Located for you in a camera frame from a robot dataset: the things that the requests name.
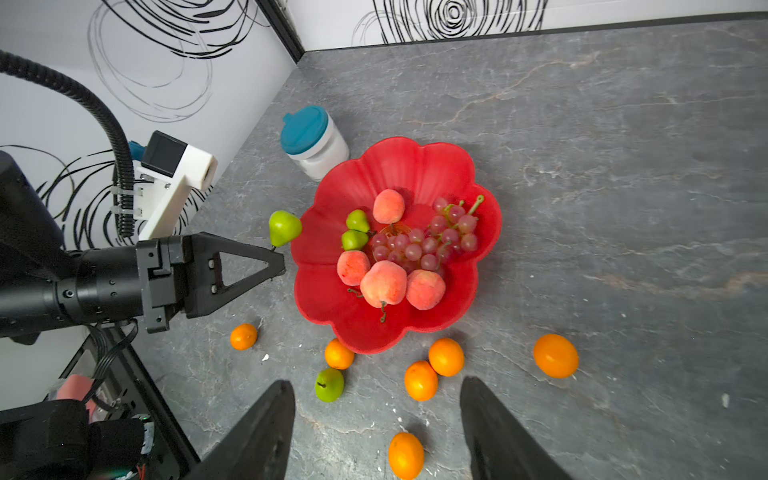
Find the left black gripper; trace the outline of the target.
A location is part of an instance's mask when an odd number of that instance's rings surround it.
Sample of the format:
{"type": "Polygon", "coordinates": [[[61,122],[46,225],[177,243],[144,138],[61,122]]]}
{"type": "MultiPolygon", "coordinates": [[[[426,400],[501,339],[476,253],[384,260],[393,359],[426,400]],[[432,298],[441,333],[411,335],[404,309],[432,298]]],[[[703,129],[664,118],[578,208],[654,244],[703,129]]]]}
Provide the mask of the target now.
{"type": "Polygon", "coordinates": [[[286,273],[281,253],[207,232],[142,240],[136,245],[136,260],[142,313],[150,334],[167,331],[170,320],[179,312],[190,319],[208,316],[286,273]],[[260,260],[266,267],[225,285],[222,253],[260,260]],[[206,274],[196,275],[198,267],[206,274]]]}

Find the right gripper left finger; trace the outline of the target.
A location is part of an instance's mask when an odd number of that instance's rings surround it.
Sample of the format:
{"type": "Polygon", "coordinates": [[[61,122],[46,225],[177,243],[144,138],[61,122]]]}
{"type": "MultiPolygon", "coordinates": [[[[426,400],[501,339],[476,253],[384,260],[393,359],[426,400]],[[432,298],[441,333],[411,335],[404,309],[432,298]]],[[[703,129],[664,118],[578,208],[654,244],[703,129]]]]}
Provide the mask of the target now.
{"type": "Polygon", "coordinates": [[[188,479],[284,479],[296,415],[291,383],[272,383],[188,479]]]}

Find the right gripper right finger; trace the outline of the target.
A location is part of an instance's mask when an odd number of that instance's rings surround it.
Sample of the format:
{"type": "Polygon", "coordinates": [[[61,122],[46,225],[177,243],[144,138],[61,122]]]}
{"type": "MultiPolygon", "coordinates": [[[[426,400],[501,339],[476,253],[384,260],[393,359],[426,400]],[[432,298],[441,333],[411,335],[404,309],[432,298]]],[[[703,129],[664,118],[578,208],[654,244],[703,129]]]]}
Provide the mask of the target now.
{"type": "Polygon", "coordinates": [[[570,477],[481,379],[463,379],[460,409],[474,479],[570,477]]]}

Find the green fake pear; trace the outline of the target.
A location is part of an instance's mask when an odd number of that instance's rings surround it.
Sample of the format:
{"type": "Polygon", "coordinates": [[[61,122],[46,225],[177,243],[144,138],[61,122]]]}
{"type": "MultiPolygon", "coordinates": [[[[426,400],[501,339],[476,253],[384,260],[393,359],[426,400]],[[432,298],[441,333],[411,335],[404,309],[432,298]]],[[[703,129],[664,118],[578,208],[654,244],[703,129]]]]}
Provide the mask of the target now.
{"type": "Polygon", "coordinates": [[[273,249],[289,244],[297,239],[303,231],[301,220],[284,210],[273,212],[269,218],[268,226],[273,249]]]}
{"type": "Polygon", "coordinates": [[[367,214],[362,209],[356,209],[350,212],[346,218],[345,224],[347,229],[351,231],[367,234],[371,230],[367,214]]]}

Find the green fake lime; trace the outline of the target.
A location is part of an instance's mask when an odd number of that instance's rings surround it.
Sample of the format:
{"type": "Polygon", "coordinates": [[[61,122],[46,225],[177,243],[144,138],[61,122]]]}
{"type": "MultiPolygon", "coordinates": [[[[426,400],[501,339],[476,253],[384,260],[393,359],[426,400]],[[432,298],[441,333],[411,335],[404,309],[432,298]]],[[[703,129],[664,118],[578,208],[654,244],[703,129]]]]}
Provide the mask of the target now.
{"type": "Polygon", "coordinates": [[[315,380],[315,394],[326,403],[333,403],[343,394],[345,387],[344,376],[340,370],[327,368],[321,371],[315,380]]]}
{"type": "Polygon", "coordinates": [[[368,241],[368,234],[357,230],[347,230],[341,236],[342,248],[345,251],[362,250],[368,241]]]}

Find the fake orange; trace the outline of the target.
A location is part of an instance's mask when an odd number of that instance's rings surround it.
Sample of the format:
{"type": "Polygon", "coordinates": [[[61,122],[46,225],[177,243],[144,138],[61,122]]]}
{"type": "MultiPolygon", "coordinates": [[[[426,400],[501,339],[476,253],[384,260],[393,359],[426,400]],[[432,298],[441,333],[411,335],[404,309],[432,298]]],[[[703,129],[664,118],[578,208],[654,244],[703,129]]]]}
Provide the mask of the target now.
{"type": "Polygon", "coordinates": [[[465,365],[462,347],[451,338],[436,340],[429,349],[428,358],[433,370],[444,377],[458,375],[465,365]]]}
{"type": "Polygon", "coordinates": [[[438,376],[428,361],[417,361],[407,368],[404,384],[411,398],[425,402],[437,393],[438,376]]]}
{"type": "Polygon", "coordinates": [[[533,349],[536,365],[549,377],[567,378],[579,368],[575,346],[565,337],[547,334],[537,340],[533,349]]]}
{"type": "Polygon", "coordinates": [[[230,334],[230,345],[237,351],[245,351],[252,348],[258,340],[258,328],[252,324],[244,323],[235,327],[230,334]]]}
{"type": "Polygon", "coordinates": [[[398,433],[390,442],[388,460],[397,478],[415,479],[424,467],[424,447],[415,435],[408,432],[398,433]]]}
{"type": "Polygon", "coordinates": [[[324,356],[329,367],[340,371],[348,369],[355,360],[355,353],[337,338],[328,343],[324,356]]]}

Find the fake peach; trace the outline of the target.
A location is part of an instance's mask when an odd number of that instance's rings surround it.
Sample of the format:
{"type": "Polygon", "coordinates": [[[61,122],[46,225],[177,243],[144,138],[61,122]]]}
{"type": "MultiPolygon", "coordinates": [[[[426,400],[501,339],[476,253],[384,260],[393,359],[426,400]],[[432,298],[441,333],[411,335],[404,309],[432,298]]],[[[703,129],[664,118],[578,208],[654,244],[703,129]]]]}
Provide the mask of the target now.
{"type": "Polygon", "coordinates": [[[403,196],[393,189],[380,192],[375,198],[372,214],[376,222],[390,225],[399,222],[405,212],[403,196]]]}
{"type": "Polygon", "coordinates": [[[414,270],[407,277],[406,299],[418,310],[430,310],[443,298],[446,290],[444,279],[436,272],[414,270]]]}
{"type": "Polygon", "coordinates": [[[343,284],[359,286],[370,270],[368,256],[359,250],[344,251],[337,261],[336,272],[343,284]]]}
{"type": "Polygon", "coordinates": [[[384,323],[387,318],[386,307],[397,305],[405,298],[407,274],[394,262],[379,261],[364,275],[359,287],[366,302],[381,310],[380,322],[384,323]]]}

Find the purple fake grape bunch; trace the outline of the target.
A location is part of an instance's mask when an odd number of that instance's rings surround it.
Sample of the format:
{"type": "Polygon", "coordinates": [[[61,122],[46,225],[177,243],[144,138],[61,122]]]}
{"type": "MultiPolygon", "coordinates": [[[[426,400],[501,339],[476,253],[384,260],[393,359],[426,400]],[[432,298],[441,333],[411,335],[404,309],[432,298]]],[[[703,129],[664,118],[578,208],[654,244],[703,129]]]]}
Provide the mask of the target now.
{"type": "Polygon", "coordinates": [[[369,241],[374,262],[388,260],[407,273],[422,269],[443,274],[452,259],[479,249],[477,211],[485,196],[478,195],[471,206],[439,197],[433,204],[434,215],[424,228],[399,222],[375,233],[369,241]]]}

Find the red flower-shaped fruit bowl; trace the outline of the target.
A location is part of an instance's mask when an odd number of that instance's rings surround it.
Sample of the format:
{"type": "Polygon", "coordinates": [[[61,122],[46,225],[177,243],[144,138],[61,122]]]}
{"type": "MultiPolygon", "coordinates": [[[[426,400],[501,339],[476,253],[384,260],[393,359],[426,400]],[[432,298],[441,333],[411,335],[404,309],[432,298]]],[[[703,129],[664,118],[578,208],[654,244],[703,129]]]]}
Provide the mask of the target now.
{"type": "Polygon", "coordinates": [[[347,348],[370,355],[388,350],[409,332],[443,330],[467,312],[478,289],[478,263],[500,237],[502,212],[493,194],[477,184],[473,159],[464,149],[393,137],[333,168],[301,222],[303,232],[291,245],[298,267],[294,299],[299,312],[312,323],[331,327],[347,348]],[[434,308],[419,310],[407,300],[374,307],[358,287],[341,280],[337,262],[352,212],[363,211],[369,222],[371,232],[362,249],[367,257],[392,260],[411,272],[420,264],[406,257],[405,246],[411,238],[428,235],[440,199],[463,205],[476,218],[477,247],[458,251],[439,266],[446,290],[434,308]]]}

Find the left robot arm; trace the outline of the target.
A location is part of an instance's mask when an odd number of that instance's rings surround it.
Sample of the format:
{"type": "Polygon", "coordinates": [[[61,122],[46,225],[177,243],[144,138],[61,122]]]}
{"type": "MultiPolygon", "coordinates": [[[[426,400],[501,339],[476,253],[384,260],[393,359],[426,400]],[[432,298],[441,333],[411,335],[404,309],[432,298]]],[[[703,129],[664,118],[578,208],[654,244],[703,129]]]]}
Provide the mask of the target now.
{"type": "Polygon", "coordinates": [[[174,229],[192,190],[207,188],[215,159],[192,145],[154,132],[146,146],[129,141],[93,92],[54,69],[3,52],[1,70],[81,105],[112,147],[108,187],[118,234],[126,244],[68,250],[64,235],[14,158],[1,157],[1,334],[31,345],[40,333],[79,325],[96,346],[89,389],[1,414],[1,475],[5,479],[144,478],[154,457],[154,428],[185,453],[163,410],[94,421],[90,404],[112,363],[131,350],[133,335],[112,342],[103,324],[164,331],[178,313],[209,315],[285,271],[274,249],[210,233],[178,236],[174,229]]]}

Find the white mug with teal lid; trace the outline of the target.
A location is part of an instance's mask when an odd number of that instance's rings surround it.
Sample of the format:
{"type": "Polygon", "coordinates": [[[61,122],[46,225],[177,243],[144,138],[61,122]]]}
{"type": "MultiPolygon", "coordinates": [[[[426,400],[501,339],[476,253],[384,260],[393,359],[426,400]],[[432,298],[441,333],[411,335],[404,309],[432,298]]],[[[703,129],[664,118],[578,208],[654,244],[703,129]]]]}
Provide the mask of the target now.
{"type": "Polygon", "coordinates": [[[350,159],[347,142],[326,109],[310,105],[283,117],[280,145],[312,180],[320,182],[350,159]]]}

